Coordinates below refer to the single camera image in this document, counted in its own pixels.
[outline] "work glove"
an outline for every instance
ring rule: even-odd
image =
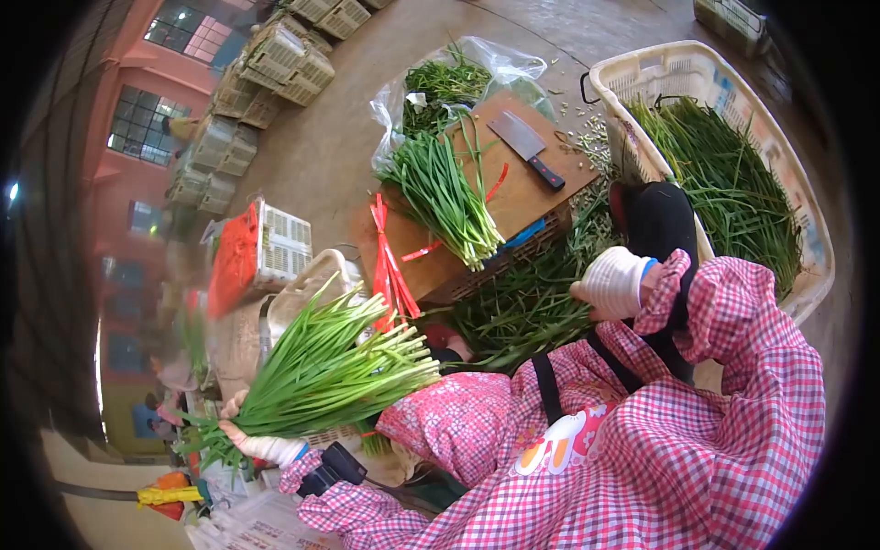
[[[657,263],[655,258],[636,256],[624,246],[612,246],[601,253],[571,284],[571,296],[593,305],[594,320],[634,318],[642,310],[639,297],[642,278]]]
[[[251,437],[228,420],[238,414],[242,403],[245,402],[247,392],[247,390],[235,392],[232,399],[226,402],[220,411],[220,418],[223,420],[217,426],[246,456],[261,458],[272,464],[277,464],[283,470],[290,468],[309,450],[309,444],[304,439],[300,437],[293,439],[271,436]]]

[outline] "clear plastic bag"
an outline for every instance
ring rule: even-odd
[[[480,101],[484,101],[501,89],[508,89],[525,104],[535,107],[547,119],[556,122],[556,114],[546,92],[535,82],[547,68],[543,59],[476,36],[463,36],[456,40],[455,44],[465,57],[479,63],[492,73],[492,80],[486,86]],[[452,55],[447,51],[449,49],[451,49],[449,46],[440,48],[414,66],[417,67],[431,60],[455,63]],[[376,94],[376,98],[370,102],[373,120],[385,127],[385,134],[379,141],[379,146],[371,160],[373,170],[387,167],[391,153],[403,143],[404,135],[400,130],[403,127],[404,101],[410,92],[406,89],[408,72],[409,69],[403,71],[384,85]]]

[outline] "green onion bundle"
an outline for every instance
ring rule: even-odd
[[[381,457],[391,452],[391,440],[376,431],[365,420],[355,422],[357,433],[361,434],[361,446],[363,454],[368,457]]]
[[[473,126],[473,146],[465,119]],[[393,154],[392,166],[376,177],[398,188],[409,202],[411,216],[427,227],[472,271],[483,269],[483,260],[495,255],[504,243],[486,209],[482,151],[476,125],[470,115],[459,116],[467,153],[476,174],[476,193],[467,183],[452,139],[441,141],[428,132],[407,139]]]
[[[596,181],[578,196],[565,242],[512,265],[454,306],[458,330],[486,357],[476,364],[512,375],[529,357],[575,341],[595,324],[590,305],[573,299],[568,288],[606,248],[620,244],[612,234],[607,182]]]
[[[231,419],[248,436],[301,437],[351,424],[439,380],[438,362],[429,357],[425,337],[416,336],[414,327],[376,331],[356,346],[357,337],[387,315],[384,298],[377,294],[355,304],[359,283],[318,307],[329,283],[284,331]],[[216,460],[241,464],[244,457],[217,419],[182,416],[198,425],[200,436],[184,452],[208,450],[202,468]]]
[[[773,270],[776,299],[791,292],[801,270],[800,226],[785,193],[749,144],[708,107],[689,98],[648,109],[628,106],[675,172],[700,216],[715,254]]]
[[[452,42],[446,50],[456,65],[442,61],[426,61],[407,73],[407,93],[423,92],[428,104],[419,112],[409,101],[403,105],[403,134],[415,137],[420,132],[438,134],[451,118],[449,106],[473,108],[486,89],[492,74],[479,64],[470,63]]]
[[[198,309],[181,311],[180,339],[193,365],[193,375],[199,384],[208,376],[208,354],[205,351],[205,318]]]

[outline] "red ribbon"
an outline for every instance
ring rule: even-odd
[[[507,177],[507,169],[508,168],[510,168],[510,165],[508,165],[507,163],[504,163],[504,167],[501,170],[501,177],[498,178],[498,183],[496,183],[489,190],[488,194],[486,195],[486,202],[489,202],[492,200],[492,197],[495,195],[495,191],[497,191],[498,187],[500,187],[501,184],[504,182],[504,178]],[[406,256],[401,256],[400,259],[403,261],[410,261],[410,260],[415,260],[416,258],[421,258],[425,254],[429,253],[430,251],[434,250],[435,248],[438,248],[442,244],[443,243],[440,241],[440,239],[438,239],[438,240],[434,241],[433,243],[431,243],[430,245],[425,246],[424,248],[420,248],[413,253],[407,254]]]
[[[382,202],[382,195],[380,193],[376,193],[376,204],[370,205],[370,211],[373,214],[373,220],[376,222],[378,232],[378,254],[376,258],[376,276],[373,278],[373,295],[375,296],[381,292],[385,305],[388,307],[388,315],[377,321],[376,329],[386,333],[393,326],[392,312],[394,308],[392,300],[397,305],[397,311],[400,315],[417,318],[422,315],[422,311],[415,303],[413,295],[409,292],[407,282],[403,280],[403,274],[400,272],[397,261],[394,259],[391,245],[388,244],[388,237],[385,235],[388,205]]]

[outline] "wooden cutting board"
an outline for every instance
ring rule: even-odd
[[[511,111],[538,132],[546,143],[546,148],[538,154],[539,158],[566,182],[561,191],[551,191],[534,169],[504,141],[492,145],[483,153],[483,179],[487,192],[498,181],[504,164],[508,164],[507,177],[492,200],[488,202],[488,211],[502,237],[509,240],[595,180],[598,172],[588,168],[590,162],[583,154],[563,150],[560,147],[561,142],[554,135],[557,128],[553,123],[534,108],[521,103],[508,91],[496,93],[473,110],[482,147],[485,148],[490,142],[500,139],[489,129],[487,122],[497,118],[503,110]],[[466,121],[465,125],[468,136],[473,139],[471,124]],[[459,127],[451,128],[447,135],[452,135],[456,151],[467,151],[465,138]],[[461,158],[464,159],[465,176],[473,186],[473,162],[469,156]],[[578,163],[582,162],[583,168],[578,168]],[[383,190],[382,193],[383,198],[397,196],[393,191]],[[364,201],[352,215],[352,239],[361,253],[366,269],[364,275],[369,282],[372,281],[376,271],[378,250],[376,223],[370,213],[370,201],[375,204],[376,199],[371,197],[368,201]],[[434,239],[430,238],[427,229],[403,214],[393,211],[394,208],[395,203],[392,201],[385,235],[388,237],[410,292],[416,300],[422,299],[432,290],[467,271],[465,264],[443,246],[416,260],[401,261],[401,256],[427,246]]]

